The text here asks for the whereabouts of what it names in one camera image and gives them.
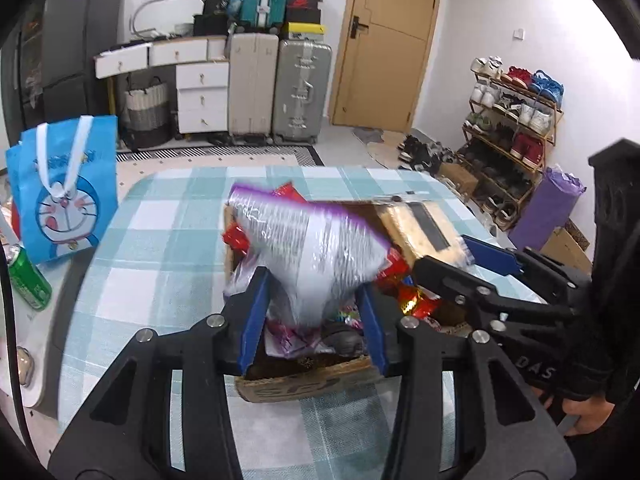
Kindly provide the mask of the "person's right hand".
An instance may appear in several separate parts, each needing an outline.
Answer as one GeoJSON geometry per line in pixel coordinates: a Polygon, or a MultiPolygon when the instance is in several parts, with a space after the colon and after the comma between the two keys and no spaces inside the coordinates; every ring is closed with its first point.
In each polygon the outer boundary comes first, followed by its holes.
{"type": "Polygon", "coordinates": [[[602,394],[596,394],[585,401],[570,399],[555,400],[551,393],[533,387],[533,392],[558,424],[564,437],[591,434],[599,429],[615,408],[602,394]]]}

